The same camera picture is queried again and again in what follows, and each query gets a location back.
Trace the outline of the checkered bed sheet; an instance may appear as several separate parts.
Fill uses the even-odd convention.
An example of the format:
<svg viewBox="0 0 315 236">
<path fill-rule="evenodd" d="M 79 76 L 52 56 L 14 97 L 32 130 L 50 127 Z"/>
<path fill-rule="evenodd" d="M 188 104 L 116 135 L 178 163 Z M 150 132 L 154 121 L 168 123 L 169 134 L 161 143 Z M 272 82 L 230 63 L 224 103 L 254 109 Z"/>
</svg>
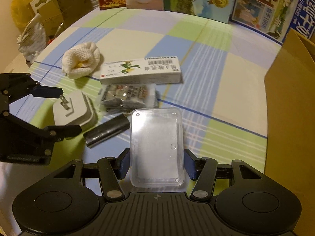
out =
<svg viewBox="0 0 315 236">
<path fill-rule="evenodd" d="M 64 31 L 29 68 L 42 85 L 64 96 L 96 101 L 100 73 L 70 79 L 64 53 L 93 42 L 110 74 L 149 73 L 159 78 L 158 105 L 182 113 L 184 145 L 198 156 L 228 164 L 241 159 L 259 171 L 266 155 L 264 76 L 280 46 L 236 24 L 184 14 L 131 9 L 94 10 Z"/>
</svg>

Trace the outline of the white knitted cloth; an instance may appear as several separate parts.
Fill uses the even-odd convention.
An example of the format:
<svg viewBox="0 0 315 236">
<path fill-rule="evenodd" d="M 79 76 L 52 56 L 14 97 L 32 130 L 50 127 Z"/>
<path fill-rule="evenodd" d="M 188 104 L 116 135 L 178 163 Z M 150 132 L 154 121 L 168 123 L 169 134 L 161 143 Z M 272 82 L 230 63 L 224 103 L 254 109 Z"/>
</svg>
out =
<svg viewBox="0 0 315 236">
<path fill-rule="evenodd" d="M 61 70 L 70 79 L 78 79 L 93 73 L 101 59 L 100 50 L 88 41 L 67 50 L 61 60 Z"/>
</svg>

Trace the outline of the clear plastic case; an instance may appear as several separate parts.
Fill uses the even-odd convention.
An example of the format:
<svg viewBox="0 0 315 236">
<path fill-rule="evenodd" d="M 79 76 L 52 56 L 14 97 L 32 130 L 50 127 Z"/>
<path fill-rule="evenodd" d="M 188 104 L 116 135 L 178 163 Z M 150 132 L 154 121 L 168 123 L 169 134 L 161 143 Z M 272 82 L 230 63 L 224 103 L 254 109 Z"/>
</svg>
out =
<svg viewBox="0 0 315 236">
<path fill-rule="evenodd" d="M 137 188 L 184 183 L 182 114 L 177 108 L 137 109 L 131 114 L 131 176 Z"/>
</svg>

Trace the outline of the silver foil bag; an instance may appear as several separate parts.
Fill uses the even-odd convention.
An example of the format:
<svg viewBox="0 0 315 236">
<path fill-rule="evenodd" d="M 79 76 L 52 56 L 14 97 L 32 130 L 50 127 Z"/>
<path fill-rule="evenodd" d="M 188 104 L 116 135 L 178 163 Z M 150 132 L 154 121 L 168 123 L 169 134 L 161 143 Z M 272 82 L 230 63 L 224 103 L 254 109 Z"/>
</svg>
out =
<svg viewBox="0 0 315 236">
<path fill-rule="evenodd" d="M 46 48 L 47 42 L 42 17 L 37 13 L 17 38 L 18 51 L 23 54 L 26 61 L 32 64 Z"/>
</svg>

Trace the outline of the yellow plastic bag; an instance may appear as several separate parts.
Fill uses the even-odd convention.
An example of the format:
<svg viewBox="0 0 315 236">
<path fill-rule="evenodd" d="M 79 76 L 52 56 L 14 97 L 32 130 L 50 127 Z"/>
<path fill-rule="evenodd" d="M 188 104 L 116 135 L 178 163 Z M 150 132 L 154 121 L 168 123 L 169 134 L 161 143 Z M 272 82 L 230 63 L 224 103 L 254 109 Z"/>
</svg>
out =
<svg viewBox="0 0 315 236">
<path fill-rule="evenodd" d="M 25 27 L 35 16 L 35 13 L 30 5 L 33 0 L 12 0 L 11 2 L 11 16 L 14 24 L 23 32 Z"/>
</svg>

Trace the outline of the white long ointment box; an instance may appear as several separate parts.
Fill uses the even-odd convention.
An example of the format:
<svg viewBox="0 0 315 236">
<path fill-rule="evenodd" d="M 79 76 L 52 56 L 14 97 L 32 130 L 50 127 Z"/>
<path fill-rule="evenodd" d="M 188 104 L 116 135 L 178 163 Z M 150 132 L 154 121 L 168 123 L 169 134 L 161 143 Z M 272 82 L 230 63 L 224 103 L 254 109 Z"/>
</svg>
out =
<svg viewBox="0 0 315 236">
<path fill-rule="evenodd" d="M 160 56 L 103 63 L 102 84 L 177 84 L 182 79 L 176 56 Z"/>
</svg>

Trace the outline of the brown cardboard box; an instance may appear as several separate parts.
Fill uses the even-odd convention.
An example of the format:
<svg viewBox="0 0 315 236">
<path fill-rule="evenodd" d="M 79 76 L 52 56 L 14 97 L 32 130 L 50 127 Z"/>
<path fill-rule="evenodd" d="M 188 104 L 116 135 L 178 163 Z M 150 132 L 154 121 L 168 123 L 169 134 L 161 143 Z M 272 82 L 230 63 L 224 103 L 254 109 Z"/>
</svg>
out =
<svg viewBox="0 0 315 236">
<path fill-rule="evenodd" d="M 299 198 L 297 235 L 314 235 L 314 43 L 290 30 L 264 77 L 265 173 Z"/>
</svg>

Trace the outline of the blue cartoon milk carton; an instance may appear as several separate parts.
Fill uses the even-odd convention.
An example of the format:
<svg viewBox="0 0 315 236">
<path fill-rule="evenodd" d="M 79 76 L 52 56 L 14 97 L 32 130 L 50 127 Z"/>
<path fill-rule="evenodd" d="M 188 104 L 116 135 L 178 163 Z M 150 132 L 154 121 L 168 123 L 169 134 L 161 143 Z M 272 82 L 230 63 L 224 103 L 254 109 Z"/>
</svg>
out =
<svg viewBox="0 0 315 236">
<path fill-rule="evenodd" d="M 279 44 L 291 29 L 311 40 L 314 0 L 235 0 L 231 20 Z"/>
</svg>

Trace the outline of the black cylindrical roll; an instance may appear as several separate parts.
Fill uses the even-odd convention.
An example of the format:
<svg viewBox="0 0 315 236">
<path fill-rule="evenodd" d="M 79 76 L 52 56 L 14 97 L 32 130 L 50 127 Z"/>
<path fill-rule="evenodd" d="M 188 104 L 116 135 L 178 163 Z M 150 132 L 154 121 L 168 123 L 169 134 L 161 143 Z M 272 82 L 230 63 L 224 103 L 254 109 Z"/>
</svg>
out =
<svg viewBox="0 0 315 236">
<path fill-rule="evenodd" d="M 127 116 L 120 114 L 83 134 L 86 146 L 92 148 L 130 128 Z"/>
</svg>

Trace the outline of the sesame walnut snack packet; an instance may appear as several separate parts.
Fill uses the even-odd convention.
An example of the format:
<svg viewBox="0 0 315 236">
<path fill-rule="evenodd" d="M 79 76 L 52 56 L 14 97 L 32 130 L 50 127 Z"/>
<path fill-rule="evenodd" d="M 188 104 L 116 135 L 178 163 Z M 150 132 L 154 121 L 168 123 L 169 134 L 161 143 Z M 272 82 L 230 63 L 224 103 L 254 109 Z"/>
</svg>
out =
<svg viewBox="0 0 315 236">
<path fill-rule="evenodd" d="M 157 108 L 158 92 L 155 84 L 109 84 L 100 89 L 96 104 L 100 108 L 119 111 Z"/>
</svg>

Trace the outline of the white power adapter plug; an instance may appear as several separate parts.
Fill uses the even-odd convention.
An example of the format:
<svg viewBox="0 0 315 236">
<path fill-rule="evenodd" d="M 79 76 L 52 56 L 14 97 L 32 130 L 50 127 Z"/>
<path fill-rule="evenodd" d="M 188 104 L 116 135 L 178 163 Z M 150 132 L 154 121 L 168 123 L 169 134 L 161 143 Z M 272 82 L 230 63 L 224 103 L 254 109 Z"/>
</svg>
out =
<svg viewBox="0 0 315 236">
<path fill-rule="evenodd" d="M 52 110 L 56 126 L 79 125 L 82 131 L 86 131 L 97 123 L 90 98 L 80 90 L 60 96 Z"/>
</svg>

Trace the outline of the brown cardboard boxes stack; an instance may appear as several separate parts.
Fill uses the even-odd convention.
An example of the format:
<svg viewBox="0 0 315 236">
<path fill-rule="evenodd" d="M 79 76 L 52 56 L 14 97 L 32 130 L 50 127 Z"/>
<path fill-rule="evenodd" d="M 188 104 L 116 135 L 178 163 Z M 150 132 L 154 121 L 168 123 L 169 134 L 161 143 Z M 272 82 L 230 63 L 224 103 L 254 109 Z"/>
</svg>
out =
<svg viewBox="0 0 315 236">
<path fill-rule="evenodd" d="M 67 29 L 93 9 L 91 0 L 32 0 L 30 5 L 41 16 L 49 37 Z"/>
</svg>

